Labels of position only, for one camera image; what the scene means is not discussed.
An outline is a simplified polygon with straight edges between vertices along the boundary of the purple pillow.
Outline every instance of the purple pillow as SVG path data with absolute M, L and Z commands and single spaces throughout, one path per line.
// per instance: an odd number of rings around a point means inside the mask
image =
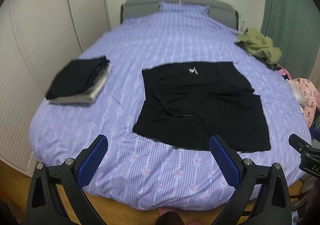
M 160 12 L 195 12 L 207 16 L 208 10 L 209 6 L 160 2 Z

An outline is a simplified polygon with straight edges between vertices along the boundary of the headboard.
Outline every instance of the headboard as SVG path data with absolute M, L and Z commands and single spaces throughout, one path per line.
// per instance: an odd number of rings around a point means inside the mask
M 127 0 L 121 6 L 120 22 L 124 19 L 143 17 L 160 11 L 159 2 L 189 3 L 209 6 L 208 16 L 218 22 L 238 30 L 238 11 L 222 1 L 218 0 Z

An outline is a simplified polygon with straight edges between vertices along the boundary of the metal screw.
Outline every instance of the metal screw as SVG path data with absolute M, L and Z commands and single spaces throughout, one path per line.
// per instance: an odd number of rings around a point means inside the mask
M 246 165 L 251 165 L 251 164 L 252 164 L 252 160 L 249 159 L 249 158 L 246 158 L 246 159 L 244 159 L 244 163 L 245 163 Z
M 65 161 L 65 163 L 66 163 L 67 165 L 71 165 L 71 164 L 73 163 L 73 159 L 72 159 L 72 158 L 68 158 L 68 159 Z
M 41 169 L 43 167 L 43 163 L 37 164 L 37 169 Z
M 279 164 L 279 163 L 274 163 L 274 165 L 275 165 L 276 169 L 280 169 L 281 168 L 281 164 Z

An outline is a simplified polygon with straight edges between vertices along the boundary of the bedspread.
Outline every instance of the bedspread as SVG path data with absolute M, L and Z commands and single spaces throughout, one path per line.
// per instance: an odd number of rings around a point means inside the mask
M 141 210 L 215 208 L 234 189 L 210 152 L 174 148 L 132 133 L 132 128 L 145 99 L 142 69 L 172 62 L 232 61 L 261 96 L 271 143 L 270 151 L 240 156 L 260 165 L 279 162 L 291 185 L 302 171 L 289 136 L 296 133 L 311 143 L 304 116 L 282 76 L 247 55 L 235 41 L 236 31 L 192 12 L 160 12 L 125 20 L 81 56 L 106 55 L 111 61 L 109 80 L 94 104 L 41 103 L 30 128 L 36 158 L 46 165 L 61 164 L 103 134 L 109 148 L 90 185 L 84 187 L 86 192 Z M 257 193 L 255 188 L 252 197 Z

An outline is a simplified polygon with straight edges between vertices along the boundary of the wooden floor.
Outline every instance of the wooden floor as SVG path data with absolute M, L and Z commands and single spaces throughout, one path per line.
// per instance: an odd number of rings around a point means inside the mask
M 17 204 L 22 211 L 26 211 L 27 196 L 29 191 L 31 178 L 23 175 L 15 169 L 9 167 L 4 162 L 0 161 L 0 187 L 7 193 L 10 200 Z M 289 187 L 290 195 L 299 194 L 302 186 L 301 181 L 297 181 Z M 58 186 L 61 199 L 72 221 L 79 223 L 74 214 L 70 203 L 64 193 L 62 186 Z M 88 198 L 100 216 L 108 225 L 153 225 L 159 217 L 157 209 L 150 211 L 139 211 L 127 205 L 123 205 L 111 199 L 88 195 Z M 248 204 L 246 210 L 250 210 L 253 203 Z M 212 211 L 177 211 L 185 223 L 198 219 L 209 225 L 217 217 L 220 208 Z

